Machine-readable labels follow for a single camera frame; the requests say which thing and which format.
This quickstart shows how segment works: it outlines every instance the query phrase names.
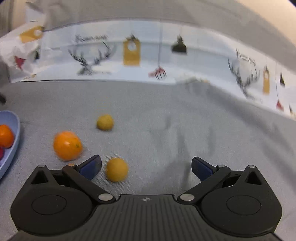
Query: gray tablecloth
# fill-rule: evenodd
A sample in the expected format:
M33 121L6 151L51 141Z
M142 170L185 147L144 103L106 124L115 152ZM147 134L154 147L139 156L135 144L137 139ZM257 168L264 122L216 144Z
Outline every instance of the gray tablecloth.
M240 102L205 83L161 86L142 83L51 81L15 83L0 89L2 109L21 120L21 139L11 167L0 181L0 240L16 233L10 206L38 164L59 169L53 136L73 130L84 144L76 164L99 154L103 169L94 182L109 192L178 195L199 180L192 157L243 170L256 165L283 207L276 233L296 237L296 122ZM111 132L96 129L98 115L115 119ZM126 181L106 180L106 160L129 163Z

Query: silver screw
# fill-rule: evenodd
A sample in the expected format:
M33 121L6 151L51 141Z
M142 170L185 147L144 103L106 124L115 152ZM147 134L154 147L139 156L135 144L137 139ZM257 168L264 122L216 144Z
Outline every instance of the silver screw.
M185 194L182 194L180 196L180 199L183 200L183 201L190 202L190 201L192 201L194 199L194 196L192 194L185 193Z
M101 201L110 201L113 198L113 196L109 193L102 193L101 195L99 195L99 199Z

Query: bowl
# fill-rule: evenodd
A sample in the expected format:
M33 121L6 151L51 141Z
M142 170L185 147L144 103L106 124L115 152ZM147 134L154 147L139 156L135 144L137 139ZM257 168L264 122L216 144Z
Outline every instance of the bowl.
M0 125L3 124L9 126L15 136L15 140L10 148L5 149L4 156L2 160L0 160L0 179L7 171L15 155L20 140L20 119L15 113L8 110L0 111Z

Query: yellow tag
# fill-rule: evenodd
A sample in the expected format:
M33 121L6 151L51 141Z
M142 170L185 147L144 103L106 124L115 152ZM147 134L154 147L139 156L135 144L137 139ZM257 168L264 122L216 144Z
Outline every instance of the yellow tag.
M43 36L42 27L36 26L20 34L20 39L22 43L32 42L34 40L40 39Z
M269 71L267 67L265 67L263 71L263 94L269 95Z
M141 59L141 43L140 41L131 36L126 38L123 42L123 64L138 66Z

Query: lemon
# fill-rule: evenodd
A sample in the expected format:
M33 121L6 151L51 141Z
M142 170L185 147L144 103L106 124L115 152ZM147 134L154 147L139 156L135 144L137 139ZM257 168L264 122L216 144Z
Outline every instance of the lemon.
M128 175L128 165L121 158L112 158L106 167L106 176L111 182L123 181Z
M102 131L110 131L114 126L114 120L111 115L101 115L96 121L96 126Z

